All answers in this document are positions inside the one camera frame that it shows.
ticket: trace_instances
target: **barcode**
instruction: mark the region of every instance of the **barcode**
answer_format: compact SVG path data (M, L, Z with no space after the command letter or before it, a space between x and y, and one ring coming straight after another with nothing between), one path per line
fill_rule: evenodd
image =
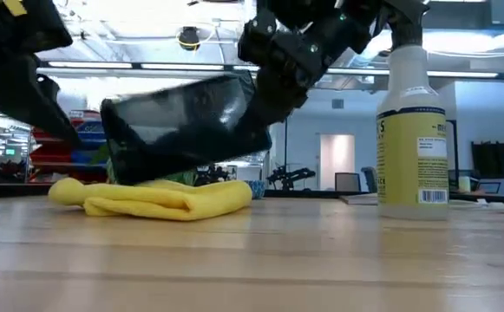
M419 202L421 204L446 204L448 202L448 191L420 190Z

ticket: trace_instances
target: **yellow label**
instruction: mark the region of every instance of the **yellow label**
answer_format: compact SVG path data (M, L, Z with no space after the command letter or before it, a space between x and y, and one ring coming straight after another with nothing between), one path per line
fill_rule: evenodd
M377 116L379 203L448 203L448 156L444 109L408 107Z

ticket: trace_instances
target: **desk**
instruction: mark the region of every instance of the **desk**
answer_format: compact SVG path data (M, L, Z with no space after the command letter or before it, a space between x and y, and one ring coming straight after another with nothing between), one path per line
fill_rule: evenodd
M504 311L504 214L267 199L178 223L0 200L0 311Z

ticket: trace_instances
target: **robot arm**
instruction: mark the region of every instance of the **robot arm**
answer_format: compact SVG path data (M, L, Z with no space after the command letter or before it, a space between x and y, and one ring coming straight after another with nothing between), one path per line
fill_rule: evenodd
M283 121L346 49L362 53L386 24L393 49L421 42L427 10L419 0L344 0L339 8L334 0L258 1L258 14L239 39L239 58L259 66L256 93L240 126ZM293 30L277 29L277 19Z

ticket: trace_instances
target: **wooden tabletop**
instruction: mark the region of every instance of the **wooden tabletop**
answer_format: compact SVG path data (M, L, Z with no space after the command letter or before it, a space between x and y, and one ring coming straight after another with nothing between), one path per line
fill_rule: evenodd
M192 223L0 200L0 311L504 311L504 214L268 199Z

